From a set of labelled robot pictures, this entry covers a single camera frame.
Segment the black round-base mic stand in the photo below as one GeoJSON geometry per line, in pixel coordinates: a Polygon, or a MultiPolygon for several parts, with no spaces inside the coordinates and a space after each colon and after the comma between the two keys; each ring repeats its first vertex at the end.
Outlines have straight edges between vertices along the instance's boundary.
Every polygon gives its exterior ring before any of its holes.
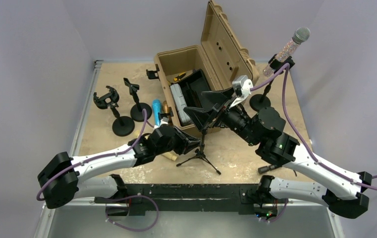
{"type": "Polygon", "coordinates": [[[132,96],[135,105],[132,106],[130,110],[130,116],[134,121],[143,122],[144,121],[144,114],[143,110],[146,110],[147,119],[152,116],[152,108],[147,103],[140,102],[138,97],[138,91],[140,89],[139,84],[134,84],[129,81],[128,78],[123,79],[125,86],[129,89],[129,94],[132,96]]]}

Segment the black tripod shock-mount stand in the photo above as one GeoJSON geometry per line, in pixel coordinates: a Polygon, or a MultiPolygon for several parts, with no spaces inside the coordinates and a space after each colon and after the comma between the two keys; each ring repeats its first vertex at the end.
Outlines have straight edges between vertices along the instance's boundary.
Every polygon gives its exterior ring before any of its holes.
{"type": "Polygon", "coordinates": [[[201,143],[200,143],[200,146],[198,149],[195,150],[195,153],[196,155],[181,162],[181,163],[178,163],[176,164],[176,167],[180,167],[182,166],[183,164],[185,164],[186,162],[190,161],[190,160],[193,160],[193,159],[200,159],[202,161],[204,161],[205,163],[209,164],[215,171],[218,175],[221,175],[221,172],[208,160],[208,158],[206,157],[205,153],[204,153],[204,149],[205,149],[205,136],[208,134],[208,130],[207,129],[204,129],[201,131],[202,133],[202,138],[201,138],[201,143]]]}

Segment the blue microphone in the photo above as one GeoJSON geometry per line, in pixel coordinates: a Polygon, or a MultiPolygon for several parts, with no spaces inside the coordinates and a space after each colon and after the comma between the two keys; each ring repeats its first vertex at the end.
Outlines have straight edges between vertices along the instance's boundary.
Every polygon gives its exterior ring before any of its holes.
{"type": "Polygon", "coordinates": [[[154,99],[152,101],[152,110],[153,110],[153,115],[155,118],[155,125],[159,126],[161,124],[161,113],[162,113],[162,104],[159,99],[154,99]]]}

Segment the tan plastic toolbox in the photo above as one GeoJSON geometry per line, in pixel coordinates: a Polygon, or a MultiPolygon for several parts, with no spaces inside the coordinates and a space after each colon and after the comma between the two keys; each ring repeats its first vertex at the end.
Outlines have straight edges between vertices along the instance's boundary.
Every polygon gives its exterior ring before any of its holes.
{"type": "Polygon", "coordinates": [[[156,54],[154,62],[156,70],[147,70],[146,74],[149,79],[161,82],[165,99],[173,113],[172,123],[195,137],[201,136],[201,133],[193,124],[181,124],[170,89],[174,77],[201,69],[213,91],[231,87],[232,81],[241,75],[247,75],[253,83],[257,83],[260,77],[255,61],[239,43],[222,7],[213,0],[208,1],[200,45],[160,52],[156,54]]]}

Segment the cream yellow microphone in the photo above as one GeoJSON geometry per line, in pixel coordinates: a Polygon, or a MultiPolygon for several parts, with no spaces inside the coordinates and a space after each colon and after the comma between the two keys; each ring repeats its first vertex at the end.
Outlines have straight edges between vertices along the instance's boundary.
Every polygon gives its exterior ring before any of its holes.
{"type": "Polygon", "coordinates": [[[175,162],[175,161],[177,160],[177,158],[178,158],[177,155],[175,155],[175,154],[173,154],[173,153],[171,153],[171,152],[163,153],[162,156],[164,156],[165,158],[167,158],[167,159],[169,159],[169,160],[171,160],[171,161],[174,161],[174,162],[175,162]]]}

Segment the black cylindrical adapter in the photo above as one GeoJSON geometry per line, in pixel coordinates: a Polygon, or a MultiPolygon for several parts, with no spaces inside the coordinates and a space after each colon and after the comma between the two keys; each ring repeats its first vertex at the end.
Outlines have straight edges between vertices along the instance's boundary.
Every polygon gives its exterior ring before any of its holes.
{"type": "Polygon", "coordinates": [[[280,168],[280,167],[281,167],[281,166],[279,166],[279,165],[268,165],[268,166],[263,166],[263,167],[258,168],[258,173],[259,173],[260,175],[262,175],[262,174],[264,174],[264,173],[267,173],[267,172],[269,172],[269,171],[273,171],[273,170],[278,169],[278,168],[280,168]]]}

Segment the yellow black tool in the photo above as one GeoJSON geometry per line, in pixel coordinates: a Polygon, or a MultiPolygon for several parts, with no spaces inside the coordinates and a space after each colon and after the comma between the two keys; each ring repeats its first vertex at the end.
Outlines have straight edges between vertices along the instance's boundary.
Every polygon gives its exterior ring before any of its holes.
{"type": "Polygon", "coordinates": [[[186,72],[180,73],[173,78],[173,82],[179,82],[186,76],[186,72]]]}

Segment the black clip mic stand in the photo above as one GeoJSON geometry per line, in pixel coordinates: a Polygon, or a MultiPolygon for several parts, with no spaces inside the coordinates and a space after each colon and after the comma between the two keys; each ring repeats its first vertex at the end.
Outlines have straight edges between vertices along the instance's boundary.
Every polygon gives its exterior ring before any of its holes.
{"type": "MultiPolygon", "coordinates": [[[[285,63],[289,63],[289,66],[290,67],[293,67],[295,65],[295,62],[293,61],[292,59],[292,56],[289,56],[287,59],[285,59],[284,61],[279,61],[279,60],[276,60],[275,59],[275,56],[274,55],[269,61],[269,65],[270,65],[270,71],[271,72],[274,72],[275,70],[279,70],[285,63]]],[[[263,109],[263,108],[266,108],[266,107],[270,107],[271,106],[271,101],[270,99],[267,97],[267,94],[270,92],[271,90],[271,85],[272,85],[272,81],[269,82],[263,93],[262,94],[256,94],[254,96],[251,97],[249,103],[250,103],[250,107],[258,112],[259,110],[263,109]]]]}

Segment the aluminium frame rails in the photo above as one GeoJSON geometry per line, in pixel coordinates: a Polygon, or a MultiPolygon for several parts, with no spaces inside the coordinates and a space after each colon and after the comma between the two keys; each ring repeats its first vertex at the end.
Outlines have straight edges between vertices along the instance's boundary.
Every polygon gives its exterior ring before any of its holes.
{"type": "MultiPolygon", "coordinates": [[[[105,121],[95,114],[92,94],[103,83],[118,84],[118,77],[132,74],[138,82],[143,81],[141,69],[152,68],[150,63],[107,62],[96,63],[90,86],[85,95],[82,115],[75,132],[71,148],[72,154],[99,152],[110,149],[120,142],[105,121]]],[[[242,182],[258,180],[255,172],[261,165],[252,157],[245,145],[240,150],[224,149],[223,139],[240,143],[240,139],[228,130],[211,135],[210,152],[223,166],[224,176],[207,177],[206,169],[196,164],[193,170],[196,183],[242,182]]],[[[301,200],[289,202],[282,217],[272,224],[260,223],[252,215],[239,215],[236,212],[172,212],[160,213],[155,226],[145,232],[131,232],[106,223],[102,205],[95,204],[92,198],[79,199],[63,208],[44,208],[34,233],[36,238],[342,238],[345,236],[341,220],[320,205],[301,200]]]]}

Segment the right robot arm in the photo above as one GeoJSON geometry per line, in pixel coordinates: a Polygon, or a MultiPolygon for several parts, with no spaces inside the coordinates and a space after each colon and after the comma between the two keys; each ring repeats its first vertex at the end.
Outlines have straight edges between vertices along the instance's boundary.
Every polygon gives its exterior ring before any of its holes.
{"type": "Polygon", "coordinates": [[[235,102],[233,89],[205,91],[209,107],[185,107],[198,130],[228,128],[265,162],[291,169],[310,178],[309,182],[287,180],[275,176],[261,177],[256,189],[259,204],[280,199],[298,199],[320,204],[332,213],[355,219],[367,212],[369,198],[364,195],[372,181],[367,172],[344,170],[314,154],[304,143],[284,132],[285,120],[273,107],[260,109],[249,116],[242,104],[235,102]]]}

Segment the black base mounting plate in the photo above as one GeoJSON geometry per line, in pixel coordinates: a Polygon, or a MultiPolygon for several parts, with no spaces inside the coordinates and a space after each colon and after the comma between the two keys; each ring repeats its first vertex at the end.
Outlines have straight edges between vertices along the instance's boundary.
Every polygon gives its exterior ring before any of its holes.
{"type": "Polygon", "coordinates": [[[122,203],[131,216],[147,211],[236,212],[258,218],[276,217],[284,200],[258,193],[257,184],[126,184],[110,199],[95,197],[98,204],[122,203]]]}

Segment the black shock-mount desk stand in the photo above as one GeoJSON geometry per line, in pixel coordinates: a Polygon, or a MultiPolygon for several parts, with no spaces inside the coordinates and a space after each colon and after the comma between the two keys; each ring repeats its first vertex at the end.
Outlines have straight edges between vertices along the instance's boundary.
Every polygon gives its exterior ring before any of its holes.
{"type": "Polygon", "coordinates": [[[115,117],[112,123],[112,131],[116,136],[128,136],[135,129],[134,120],[129,116],[122,116],[118,111],[119,94],[115,88],[106,86],[108,93],[98,97],[97,92],[93,93],[93,102],[101,110],[110,109],[115,117]]]}

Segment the glitter silver microphone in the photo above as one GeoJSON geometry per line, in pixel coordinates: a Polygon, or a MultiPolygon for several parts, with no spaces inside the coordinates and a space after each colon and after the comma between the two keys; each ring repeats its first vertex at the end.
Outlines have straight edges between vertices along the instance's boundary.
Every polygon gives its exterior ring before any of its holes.
{"type": "Polygon", "coordinates": [[[310,37],[310,29],[307,27],[298,28],[291,39],[286,43],[282,50],[276,53],[269,61],[267,66],[263,69],[265,77],[270,77],[275,71],[279,70],[289,57],[297,50],[297,48],[310,37]]]}

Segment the gold microphone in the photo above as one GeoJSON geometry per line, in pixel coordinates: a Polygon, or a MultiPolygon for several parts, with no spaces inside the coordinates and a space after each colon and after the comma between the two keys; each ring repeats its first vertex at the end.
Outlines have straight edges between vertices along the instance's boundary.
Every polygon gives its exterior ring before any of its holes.
{"type": "Polygon", "coordinates": [[[172,109],[168,105],[167,101],[163,101],[163,103],[162,103],[162,110],[163,110],[163,113],[166,116],[172,116],[172,109]]]}

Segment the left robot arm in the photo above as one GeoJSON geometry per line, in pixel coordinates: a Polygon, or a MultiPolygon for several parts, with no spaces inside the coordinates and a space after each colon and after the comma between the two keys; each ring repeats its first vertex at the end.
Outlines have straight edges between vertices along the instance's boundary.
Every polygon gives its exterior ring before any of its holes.
{"type": "Polygon", "coordinates": [[[49,209],[84,197],[102,197],[119,203],[125,199],[126,189],[119,185],[118,176],[100,178],[101,174],[144,165],[170,151],[185,155],[199,145],[198,138],[177,127],[162,125],[118,148],[97,154],[70,157],[67,152],[60,152],[37,176],[41,186],[37,200],[44,201],[49,209]]]}

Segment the grey small parts case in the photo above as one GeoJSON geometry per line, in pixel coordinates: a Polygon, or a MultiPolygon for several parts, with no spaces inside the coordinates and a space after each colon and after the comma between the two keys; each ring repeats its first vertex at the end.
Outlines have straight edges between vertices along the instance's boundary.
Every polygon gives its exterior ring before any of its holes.
{"type": "Polygon", "coordinates": [[[192,124],[190,117],[184,112],[184,108],[187,107],[187,103],[183,96],[181,87],[178,84],[172,84],[170,86],[170,90],[175,102],[181,126],[192,124]]]}

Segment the black toolbox tray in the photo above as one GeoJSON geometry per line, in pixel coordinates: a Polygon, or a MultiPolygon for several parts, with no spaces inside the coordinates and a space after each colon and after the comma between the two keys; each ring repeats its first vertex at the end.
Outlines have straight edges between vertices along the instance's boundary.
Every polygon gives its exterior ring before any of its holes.
{"type": "Polygon", "coordinates": [[[202,92],[211,91],[207,78],[202,69],[195,70],[192,74],[178,82],[182,95],[188,107],[210,109],[214,106],[202,92]]]}

